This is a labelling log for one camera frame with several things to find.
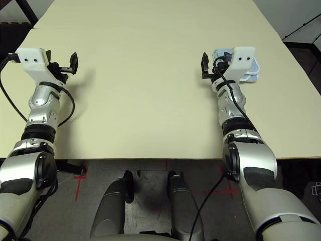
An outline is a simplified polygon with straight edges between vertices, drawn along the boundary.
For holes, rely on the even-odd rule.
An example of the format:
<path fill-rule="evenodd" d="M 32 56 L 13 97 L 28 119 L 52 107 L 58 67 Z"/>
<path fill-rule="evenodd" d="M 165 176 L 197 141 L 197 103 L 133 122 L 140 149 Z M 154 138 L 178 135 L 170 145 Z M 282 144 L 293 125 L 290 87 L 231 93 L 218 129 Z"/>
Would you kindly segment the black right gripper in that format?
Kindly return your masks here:
<path fill-rule="evenodd" d="M 209 73 L 208 63 L 209 63 L 208 55 L 204 52 L 201 59 L 202 79 L 210 79 L 212 83 L 221 77 L 221 75 L 217 72 L 217 70 L 219 70 L 221 74 L 224 74 L 229 67 L 229 64 L 227 61 L 219 59 L 217 61 L 217 68 L 213 67 L 212 73 Z"/>

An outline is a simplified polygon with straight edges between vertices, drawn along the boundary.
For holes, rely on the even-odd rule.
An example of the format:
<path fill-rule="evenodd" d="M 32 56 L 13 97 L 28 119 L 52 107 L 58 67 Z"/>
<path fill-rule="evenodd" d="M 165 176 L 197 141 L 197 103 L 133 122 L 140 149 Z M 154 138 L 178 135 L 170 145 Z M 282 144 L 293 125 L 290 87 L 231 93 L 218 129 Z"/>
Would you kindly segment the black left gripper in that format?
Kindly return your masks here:
<path fill-rule="evenodd" d="M 78 69 L 78 56 L 74 52 L 70 57 L 70 67 L 60 67 L 57 62 L 51 63 L 51 50 L 45 51 L 47 62 L 49 65 L 47 69 L 53 74 L 53 76 L 59 81 L 67 81 L 67 73 L 75 75 Z"/>

